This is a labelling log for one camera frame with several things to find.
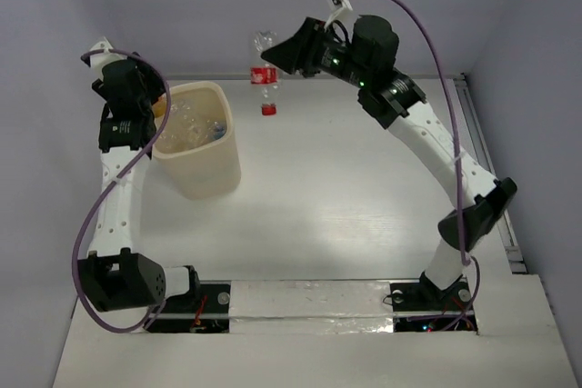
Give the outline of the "orange plastic bottle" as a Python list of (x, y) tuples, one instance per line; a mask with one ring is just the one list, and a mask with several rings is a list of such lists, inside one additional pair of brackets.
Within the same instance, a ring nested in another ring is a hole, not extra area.
[(153, 104), (152, 109), (155, 118), (163, 117), (166, 113), (167, 99), (166, 95), (161, 95)]

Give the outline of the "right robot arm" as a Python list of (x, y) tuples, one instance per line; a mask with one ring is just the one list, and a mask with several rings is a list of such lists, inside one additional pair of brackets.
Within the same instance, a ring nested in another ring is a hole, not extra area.
[(294, 35), (261, 57), (291, 75), (327, 73), (357, 87), (364, 111), (407, 146), (444, 189), (454, 209), (438, 223), (441, 240), (418, 286), (420, 301), (438, 308), (461, 278), (461, 256), (490, 233), (517, 185), (482, 168), (442, 125), (420, 87), (396, 69), (398, 45), (391, 24), (376, 15), (358, 17), (348, 41), (340, 40), (332, 26), (308, 17)]

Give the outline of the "dark blue label bottle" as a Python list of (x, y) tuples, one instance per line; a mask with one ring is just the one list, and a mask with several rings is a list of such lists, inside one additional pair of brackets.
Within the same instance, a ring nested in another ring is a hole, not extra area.
[(221, 139), (227, 132), (225, 123), (219, 121), (209, 121), (207, 123), (207, 138), (210, 141), (217, 141)]

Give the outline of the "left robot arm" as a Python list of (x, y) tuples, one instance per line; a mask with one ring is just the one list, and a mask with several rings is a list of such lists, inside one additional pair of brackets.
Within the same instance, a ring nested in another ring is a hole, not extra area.
[(103, 66), (92, 87), (105, 100), (98, 136), (105, 198), (87, 254), (75, 259), (81, 291), (99, 312), (164, 300), (190, 311), (202, 298), (194, 267), (165, 268), (137, 249), (149, 143), (156, 135), (153, 105), (164, 84), (150, 67), (126, 58)]

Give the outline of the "red label clear bottle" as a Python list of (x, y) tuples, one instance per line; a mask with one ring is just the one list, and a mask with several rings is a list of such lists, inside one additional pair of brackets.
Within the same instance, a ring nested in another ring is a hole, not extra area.
[(250, 84), (260, 100), (263, 116), (276, 115), (280, 95), (279, 72), (262, 58), (262, 54), (276, 44), (276, 33), (270, 30), (255, 31), (250, 43)]

